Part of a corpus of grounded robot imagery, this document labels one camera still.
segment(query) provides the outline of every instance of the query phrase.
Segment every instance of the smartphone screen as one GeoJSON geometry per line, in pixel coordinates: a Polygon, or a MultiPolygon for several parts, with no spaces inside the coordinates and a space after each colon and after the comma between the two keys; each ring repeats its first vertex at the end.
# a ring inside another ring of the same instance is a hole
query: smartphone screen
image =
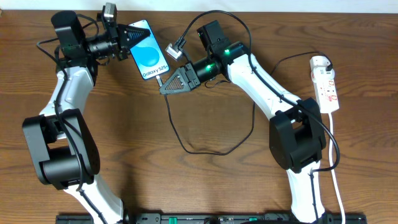
{"type": "Polygon", "coordinates": [[[157,75],[169,71],[169,65],[157,43],[148,21],[142,20],[130,24],[129,26],[145,28],[150,30],[150,36],[139,42],[130,49],[131,55],[136,61],[138,70],[142,78],[148,80],[157,75]]]}

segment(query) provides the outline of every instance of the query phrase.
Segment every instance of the white cable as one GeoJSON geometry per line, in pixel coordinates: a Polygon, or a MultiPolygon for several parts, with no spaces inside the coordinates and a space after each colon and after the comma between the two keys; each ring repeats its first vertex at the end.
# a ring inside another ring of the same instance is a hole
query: white cable
{"type": "MultiPolygon", "coordinates": [[[[331,113],[329,113],[329,123],[330,123],[329,130],[330,130],[331,134],[333,134],[333,118],[331,117],[331,113]]],[[[332,149],[333,149],[333,143],[330,140],[329,141],[329,164],[331,166],[333,165],[333,150],[332,149]]],[[[335,173],[334,169],[331,170],[331,178],[333,179],[333,185],[335,186],[337,201],[338,201],[338,205],[340,207],[341,224],[345,224],[346,223],[346,214],[344,212],[343,202],[341,201],[340,191],[338,190],[336,173],[335,173]]]]}

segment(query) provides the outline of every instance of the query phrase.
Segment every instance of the wooden table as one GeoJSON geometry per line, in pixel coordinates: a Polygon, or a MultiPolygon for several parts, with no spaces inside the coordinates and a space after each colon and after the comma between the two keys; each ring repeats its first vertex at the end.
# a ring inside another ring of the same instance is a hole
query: wooden table
{"type": "MultiPolygon", "coordinates": [[[[36,116],[45,106],[55,87],[55,65],[35,46],[55,36],[50,23],[54,13],[5,11],[0,18],[1,223],[53,223],[59,213],[86,213],[74,198],[38,181],[21,128],[24,118],[36,116]]],[[[81,13],[96,15],[95,11],[81,13]]],[[[197,14],[120,11],[118,22],[147,19],[164,49],[197,14]]],[[[332,59],[341,108],[334,113],[341,148],[336,173],[345,209],[363,212],[369,223],[396,223],[398,17],[236,14],[250,27],[254,54],[267,71],[283,57],[311,50],[321,50],[332,59]]],[[[195,30],[214,19],[231,41],[248,43],[238,22],[209,15],[199,19],[187,35],[186,50],[194,60],[205,56],[195,30]]],[[[49,44],[46,49],[53,52],[54,47],[49,44]]],[[[315,97],[309,58],[288,60],[274,74],[282,86],[301,98],[315,97]]],[[[167,59],[172,70],[182,64],[167,59]]],[[[169,96],[169,101],[176,128],[189,150],[227,151],[250,130],[252,101],[235,85],[223,83],[211,90],[202,86],[169,96]]],[[[99,69],[84,117],[101,155],[101,174],[135,211],[264,213],[290,209],[287,175],[269,151],[269,123],[258,108],[252,136],[232,154],[188,155],[170,126],[156,80],[143,81],[130,59],[113,60],[99,69]]],[[[324,167],[327,155],[325,149],[324,167]]],[[[329,173],[320,175],[320,185],[324,206],[340,212],[329,173]]]]}

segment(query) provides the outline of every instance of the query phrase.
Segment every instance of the white backdrop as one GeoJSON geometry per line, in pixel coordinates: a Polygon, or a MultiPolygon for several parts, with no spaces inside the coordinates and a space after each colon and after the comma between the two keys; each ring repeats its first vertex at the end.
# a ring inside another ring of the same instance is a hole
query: white backdrop
{"type": "Polygon", "coordinates": [[[398,0],[0,0],[1,9],[398,13],[398,0]]]}

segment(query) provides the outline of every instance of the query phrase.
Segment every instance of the power strip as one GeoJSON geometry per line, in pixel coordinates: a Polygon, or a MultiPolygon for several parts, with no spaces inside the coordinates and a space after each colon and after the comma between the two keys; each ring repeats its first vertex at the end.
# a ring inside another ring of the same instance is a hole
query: power strip
{"type": "Polygon", "coordinates": [[[335,71],[326,70],[329,64],[329,60],[324,56],[314,56],[310,60],[311,79],[321,113],[331,113],[339,108],[334,80],[335,71]]]}

